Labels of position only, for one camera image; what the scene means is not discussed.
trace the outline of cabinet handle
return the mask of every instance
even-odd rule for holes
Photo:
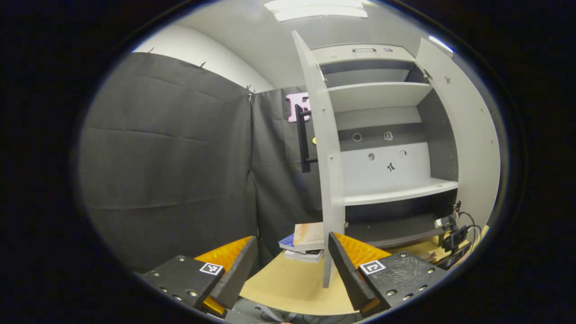
[[[310,159],[308,153],[308,136],[306,135],[306,124],[304,116],[309,116],[312,111],[304,111],[300,105],[296,105],[296,126],[298,127],[298,142],[300,144],[300,162],[302,163],[302,172],[310,172],[310,163],[318,162],[318,159]]]
[[[358,48],[353,48],[352,52],[356,52],[356,50],[372,50],[373,52],[376,52],[376,49],[374,47],[358,47]]]

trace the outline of white wall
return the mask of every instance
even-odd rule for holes
[[[272,85],[234,52],[212,38],[184,26],[168,26],[132,52],[148,52],[171,56],[200,66],[256,92],[272,90]]]

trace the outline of drawer handle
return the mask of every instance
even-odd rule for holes
[[[352,52],[356,52],[356,50],[372,50],[373,52],[376,52],[376,49],[374,47],[358,47],[358,48],[353,48]]]

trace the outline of black handle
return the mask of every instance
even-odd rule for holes
[[[300,143],[302,173],[310,172],[310,163],[318,162],[318,159],[310,159],[310,154],[308,152],[308,136],[306,135],[304,116],[310,116],[311,114],[312,111],[304,111],[300,105],[296,104],[296,126],[298,127],[298,142]]]

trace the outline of table surface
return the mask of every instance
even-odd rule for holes
[[[482,237],[488,226],[482,230]],[[438,247],[438,237],[406,246],[385,249],[389,253],[408,251],[421,256],[436,252],[436,260],[449,252]],[[340,274],[333,267],[329,288],[322,288],[324,257],[318,263],[284,257],[280,253],[266,267],[246,281],[240,296],[256,303],[298,314],[330,316],[354,313]]]

